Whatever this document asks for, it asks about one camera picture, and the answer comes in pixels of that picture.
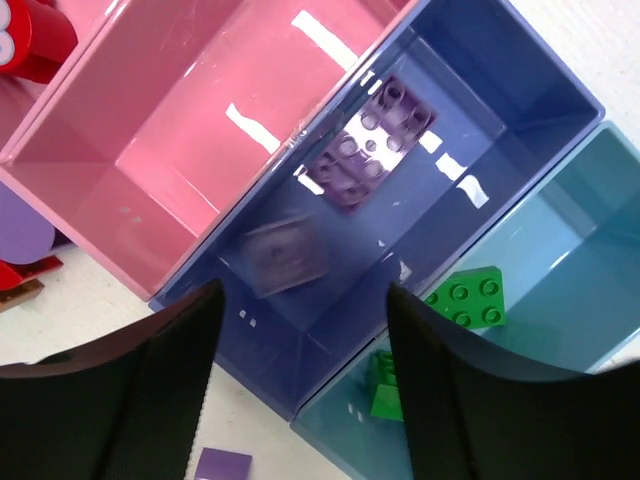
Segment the purple lego brick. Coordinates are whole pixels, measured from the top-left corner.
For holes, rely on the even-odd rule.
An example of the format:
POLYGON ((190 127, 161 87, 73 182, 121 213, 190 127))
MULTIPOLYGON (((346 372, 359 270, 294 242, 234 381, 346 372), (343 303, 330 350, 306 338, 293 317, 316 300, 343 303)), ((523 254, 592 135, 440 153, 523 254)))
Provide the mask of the purple lego brick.
POLYGON ((307 176, 345 212, 357 210, 429 131, 437 113, 396 76, 369 99, 310 163, 307 176))

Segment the red flower lego brick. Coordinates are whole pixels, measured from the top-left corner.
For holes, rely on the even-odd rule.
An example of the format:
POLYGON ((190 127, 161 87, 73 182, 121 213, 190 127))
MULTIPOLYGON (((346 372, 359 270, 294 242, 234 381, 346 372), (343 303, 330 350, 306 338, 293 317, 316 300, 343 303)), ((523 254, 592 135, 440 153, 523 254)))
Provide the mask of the red flower lego brick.
POLYGON ((78 43, 69 19, 50 1, 1 2, 1 74, 49 83, 78 43))

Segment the green purple lego piece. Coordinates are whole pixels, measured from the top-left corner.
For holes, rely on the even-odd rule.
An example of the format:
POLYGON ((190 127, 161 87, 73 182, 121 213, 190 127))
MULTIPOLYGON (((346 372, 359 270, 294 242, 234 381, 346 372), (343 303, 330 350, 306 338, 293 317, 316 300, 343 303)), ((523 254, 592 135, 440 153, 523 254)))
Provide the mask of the green purple lego piece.
POLYGON ((204 448, 196 467, 195 480, 247 480, 253 457, 226 450, 204 448))

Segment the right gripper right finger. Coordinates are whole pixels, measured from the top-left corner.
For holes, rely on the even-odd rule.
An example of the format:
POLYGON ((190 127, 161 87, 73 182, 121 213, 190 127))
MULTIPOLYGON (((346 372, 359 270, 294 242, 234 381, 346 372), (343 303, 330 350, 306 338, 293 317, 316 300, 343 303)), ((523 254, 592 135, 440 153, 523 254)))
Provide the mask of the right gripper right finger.
POLYGON ((635 479, 639 365, 587 374, 500 347, 392 285, 387 323, 417 479, 635 479))

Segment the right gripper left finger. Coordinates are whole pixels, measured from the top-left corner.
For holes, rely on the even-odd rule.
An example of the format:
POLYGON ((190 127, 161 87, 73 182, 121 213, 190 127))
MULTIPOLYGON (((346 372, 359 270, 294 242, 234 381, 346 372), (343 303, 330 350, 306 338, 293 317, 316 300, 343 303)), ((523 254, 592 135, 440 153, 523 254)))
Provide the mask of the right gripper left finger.
POLYGON ((224 309, 213 280, 101 338, 2 366, 2 478, 184 478, 224 309))

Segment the small green lego brick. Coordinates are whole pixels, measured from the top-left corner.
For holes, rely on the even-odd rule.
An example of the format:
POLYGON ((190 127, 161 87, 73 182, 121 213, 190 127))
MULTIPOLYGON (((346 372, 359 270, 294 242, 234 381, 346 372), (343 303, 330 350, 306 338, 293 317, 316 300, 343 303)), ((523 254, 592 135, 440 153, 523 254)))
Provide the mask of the small green lego brick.
POLYGON ((393 356, 390 351, 377 351, 369 357, 366 375, 369 412, 373 417, 403 422, 393 356))

